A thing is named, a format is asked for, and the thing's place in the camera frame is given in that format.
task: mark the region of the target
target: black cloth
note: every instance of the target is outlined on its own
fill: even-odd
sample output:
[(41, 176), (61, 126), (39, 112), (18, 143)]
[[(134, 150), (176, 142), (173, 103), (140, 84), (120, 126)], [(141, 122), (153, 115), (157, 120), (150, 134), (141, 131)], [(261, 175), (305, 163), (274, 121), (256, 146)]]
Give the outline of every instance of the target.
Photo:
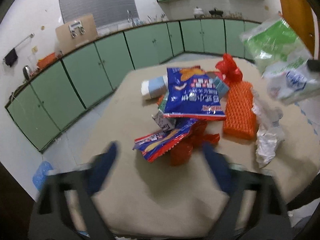
[(5, 60), (5, 63), (12, 67), (13, 64), (17, 61), (18, 59), (18, 55), (17, 55), (17, 52), (16, 52), (16, 49), (13, 48), (8, 54), (7, 56), (4, 57), (4, 60)]

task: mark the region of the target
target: faucet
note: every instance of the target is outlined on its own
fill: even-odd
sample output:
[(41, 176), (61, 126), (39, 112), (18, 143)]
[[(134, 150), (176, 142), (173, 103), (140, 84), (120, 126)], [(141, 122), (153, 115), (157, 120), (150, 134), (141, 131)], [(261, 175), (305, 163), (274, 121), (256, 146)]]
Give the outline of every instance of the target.
[(128, 13), (128, 22), (130, 22), (130, 20), (131, 20), (131, 22), (132, 22), (132, 27), (135, 27), (136, 25), (134, 24), (131, 11), (127, 10), (127, 13)]

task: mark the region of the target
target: white plastic wrapper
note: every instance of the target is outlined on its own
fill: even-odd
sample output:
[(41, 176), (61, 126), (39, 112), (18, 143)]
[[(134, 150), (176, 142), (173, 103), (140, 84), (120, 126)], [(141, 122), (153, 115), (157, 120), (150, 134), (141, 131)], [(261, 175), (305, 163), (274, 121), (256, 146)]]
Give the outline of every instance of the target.
[(279, 144), (284, 141), (284, 132), (279, 124), (283, 112), (279, 107), (271, 109), (256, 91), (253, 91), (252, 111), (257, 116), (256, 160), (259, 168), (266, 166), (275, 156)]
[(307, 67), (312, 55), (284, 19), (267, 20), (243, 33), (241, 39), (268, 80), (272, 99), (289, 105), (320, 95), (320, 74)]

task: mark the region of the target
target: blue logo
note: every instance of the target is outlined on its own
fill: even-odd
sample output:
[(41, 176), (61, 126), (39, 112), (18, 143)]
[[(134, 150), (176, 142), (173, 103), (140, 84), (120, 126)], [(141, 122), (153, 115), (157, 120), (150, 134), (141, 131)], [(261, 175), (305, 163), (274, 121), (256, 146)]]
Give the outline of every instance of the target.
[(295, 71), (289, 71), (285, 77), (287, 80), (287, 86), (292, 88), (294, 91), (303, 90), (307, 84), (307, 79)]

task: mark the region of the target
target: gray roller blind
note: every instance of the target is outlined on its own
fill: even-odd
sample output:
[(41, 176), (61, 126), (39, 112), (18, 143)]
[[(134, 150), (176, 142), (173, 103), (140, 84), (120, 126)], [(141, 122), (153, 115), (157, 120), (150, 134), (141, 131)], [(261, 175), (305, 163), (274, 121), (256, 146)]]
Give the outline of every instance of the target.
[(127, 10), (138, 17), (134, 0), (59, 0), (63, 21), (92, 13), (97, 27), (128, 19)]

